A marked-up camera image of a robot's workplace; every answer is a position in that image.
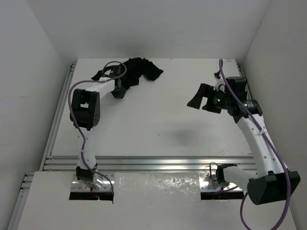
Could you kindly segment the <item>black t shirt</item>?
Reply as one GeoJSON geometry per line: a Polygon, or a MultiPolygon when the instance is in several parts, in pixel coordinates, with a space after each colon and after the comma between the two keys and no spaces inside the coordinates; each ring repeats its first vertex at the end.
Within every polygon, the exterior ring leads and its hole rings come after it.
{"type": "MultiPolygon", "coordinates": [[[[144,76],[148,81],[155,81],[164,72],[153,62],[141,57],[130,58],[123,62],[123,64],[118,65],[122,65],[125,68],[125,71],[122,74],[123,76],[120,79],[116,79],[122,81],[122,86],[125,88],[125,91],[127,91],[131,86],[138,85],[141,76],[144,76]]],[[[108,77],[103,76],[103,69],[98,71],[92,77],[92,80],[98,81],[101,77],[108,77]]]]}

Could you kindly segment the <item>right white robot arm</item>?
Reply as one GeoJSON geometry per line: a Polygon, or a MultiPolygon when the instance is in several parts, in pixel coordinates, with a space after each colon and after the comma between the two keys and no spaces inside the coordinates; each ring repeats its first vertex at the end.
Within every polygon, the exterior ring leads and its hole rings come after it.
{"type": "Polygon", "coordinates": [[[247,98],[244,77],[228,77],[215,86],[202,83],[187,106],[212,113],[226,110],[243,133],[256,164],[256,174],[243,171],[237,164],[218,165],[214,180],[219,184],[234,183],[246,190],[255,205],[287,200],[300,183],[297,171],[281,164],[273,152],[262,110],[254,99],[247,98]],[[230,86],[220,89],[225,81],[230,86]]]}

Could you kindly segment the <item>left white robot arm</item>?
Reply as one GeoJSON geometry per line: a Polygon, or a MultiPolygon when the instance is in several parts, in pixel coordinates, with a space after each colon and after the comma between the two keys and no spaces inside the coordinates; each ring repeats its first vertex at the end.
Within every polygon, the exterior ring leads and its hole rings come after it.
{"type": "Polygon", "coordinates": [[[122,99],[127,89],[122,81],[115,77],[101,77],[100,80],[83,80],[75,83],[69,90],[68,106],[70,119],[78,130],[78,138],[82,140],[76,177],[86,184],[94,184],[95,176],[108,180],[107,176],[97,171],[97,161],[91,150],[94,128],[101,118],[101,101],[107,94],[122,99]]]}

